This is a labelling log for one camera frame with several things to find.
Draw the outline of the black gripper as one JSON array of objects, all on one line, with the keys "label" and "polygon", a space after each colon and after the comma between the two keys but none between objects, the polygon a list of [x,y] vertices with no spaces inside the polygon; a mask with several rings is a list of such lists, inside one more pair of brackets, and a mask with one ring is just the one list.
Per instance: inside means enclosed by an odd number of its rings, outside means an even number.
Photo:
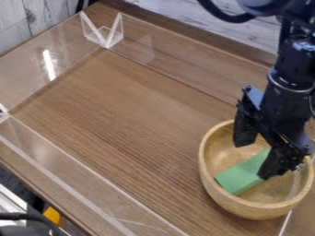
[{"label": "black gripper", "polygon": [[257,175],[262,180],[294,171],[313,152],[305,126],[310,118],[312,87],[280,85],[268,76],[264,91],[242,86],[233,120],[232,141],[236,148],[252,145],[261,136],[270,147]]}]

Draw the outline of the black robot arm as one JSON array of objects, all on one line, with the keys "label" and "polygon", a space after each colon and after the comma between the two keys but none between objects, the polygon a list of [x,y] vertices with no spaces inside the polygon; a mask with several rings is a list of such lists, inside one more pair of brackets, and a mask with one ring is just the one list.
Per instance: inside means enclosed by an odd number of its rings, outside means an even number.
[{"label": "black robot arm", "polygon": [[242,87],[232,136],[237,148],[257,137],[270,146],[257,170],[266,180],[294,171],[313,152],[305,126],[315,118],[315,0],[237,0],[237,4],[256,17],[281,18],[266,87]]}]

